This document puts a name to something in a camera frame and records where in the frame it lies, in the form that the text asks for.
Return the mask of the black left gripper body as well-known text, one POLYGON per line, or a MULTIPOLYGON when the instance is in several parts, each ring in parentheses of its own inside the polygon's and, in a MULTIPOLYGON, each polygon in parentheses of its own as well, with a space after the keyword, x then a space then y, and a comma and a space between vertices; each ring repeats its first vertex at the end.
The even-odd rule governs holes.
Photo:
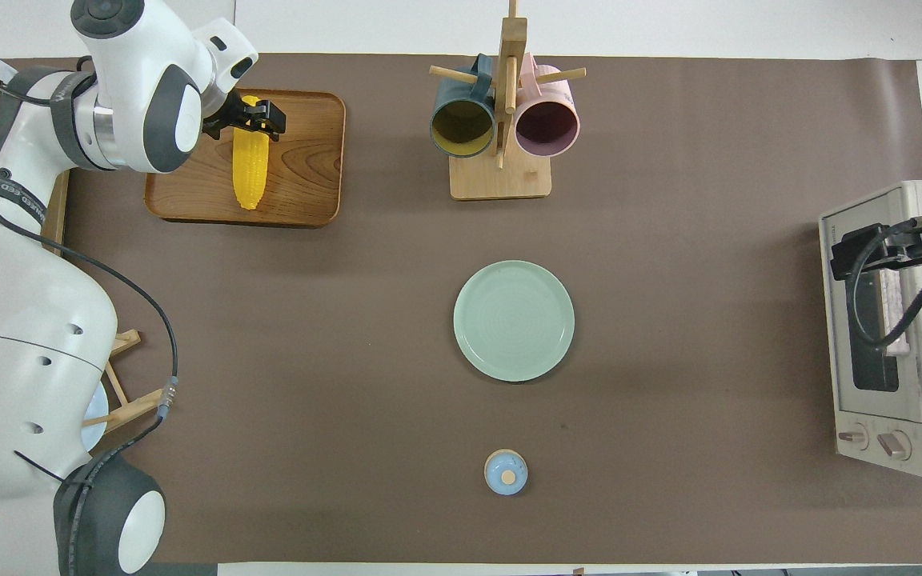
POLYGON ((221 131, 227 127, 270 135, 270 127, 267 127, 267 121, 270 120, 268 106, 268 101, 261 101, 256 96, 252 102, 248 102, 247 96, 242 96, 234 89, 214 114, 202 120, 202 132, 215 141, 219 140, 221 131))

